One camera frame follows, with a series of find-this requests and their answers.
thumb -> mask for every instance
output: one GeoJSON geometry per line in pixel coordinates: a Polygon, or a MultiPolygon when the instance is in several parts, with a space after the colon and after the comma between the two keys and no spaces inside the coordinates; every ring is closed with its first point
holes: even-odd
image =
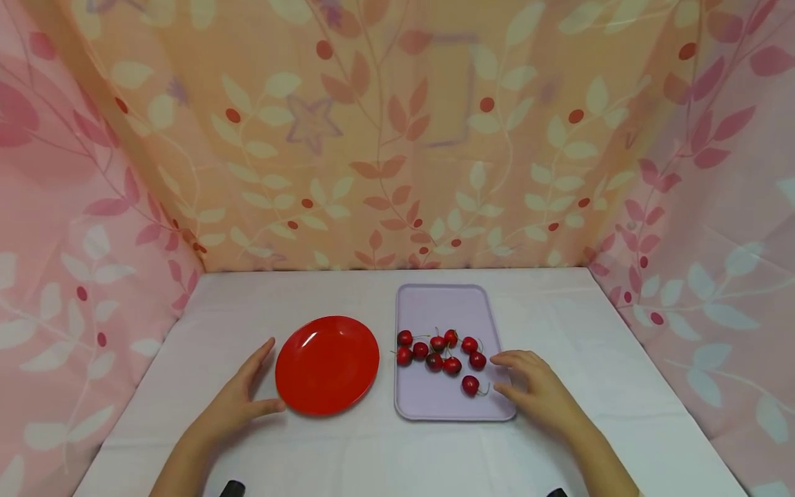
{"type": "Polygon", "coordinates": [[[280,398],[267,398],[265,400],[257,400],[248,405],[246,415],[249,420],[268,414],[283,412],[287,406],[285,401],[280,398]]]}

black object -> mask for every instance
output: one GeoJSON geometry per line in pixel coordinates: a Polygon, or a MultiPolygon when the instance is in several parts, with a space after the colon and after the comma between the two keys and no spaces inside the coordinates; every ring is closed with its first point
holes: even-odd
{"type": "Polygon", "coordinates": [[[229,480],[226,487],[223,488],[220,497],[243,497],[245,494],[246,485],[237,480],[229,480]]]}

white table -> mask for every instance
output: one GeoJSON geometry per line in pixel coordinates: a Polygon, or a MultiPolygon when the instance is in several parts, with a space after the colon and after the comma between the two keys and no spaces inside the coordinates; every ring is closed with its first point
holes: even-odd
{"type": "MultiPolygon", "coordinates": [[[[147,495],[179,436],[269,336],[343,314],[381,352],[369,394],[338,417],[286,413],[233,442],[205,495],[246,497],[586,492],[571,457],[523,418],[412,423],[393,406],[395,293],[404,283],[476,283],[503,347],[532,349],[563,379],[647,497],[744,497],[723,461],[585,269],[211,274],[201,278],[76,495],[147,495]]],[[[273,374],[256,397],[273,397],[273,374]]]]}

lavender tray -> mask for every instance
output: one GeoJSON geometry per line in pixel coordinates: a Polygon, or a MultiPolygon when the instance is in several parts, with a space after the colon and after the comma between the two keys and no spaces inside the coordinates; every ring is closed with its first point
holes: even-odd
{"type": "MultiPolygon", "coordinates": [[[[477,285],[403,285],[397,290],[395,336],[404,329],[416,335],[435,335],[452,328],[460,338],[472,336],[483,343],[486,357],[502,351],[486,291],[477,285]]],[[[426,343],[428,337],[417,338],[426,343]]],[[[510,382],[507,371],[488,363],[474,371],[461,351],[459,340],[452,354],[463,364],[455,378],[443,371],[432,373],[422,361],[407,367],[395,365],[395,410],[413,421],[508,421],[516,407],[493,388],[485,396],[470,398],[461,390],[461,379],[473,375],[486,390],[494,382],[510,382]]]]}

hand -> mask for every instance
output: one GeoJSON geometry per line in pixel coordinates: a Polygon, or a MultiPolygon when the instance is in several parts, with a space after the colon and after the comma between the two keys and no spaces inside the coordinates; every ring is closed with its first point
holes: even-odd
{"type": "Polygon", "coordinates": [[[251,401],[251,384],[275,343],[273,338],[265,342],[223,386],[188,429],[193,437],[217,444],[249,421],[285,410],[285,403],[279,398],[251,401]]]}
{"type": "Polygon", "coordinates": [[[491,362],[509,367],[527,381],[527,391],[499,382],[494,389],[545,429],[568,442],[592,425],[560,378],[534,352],[504,351],[492,356],[491,362]]]}

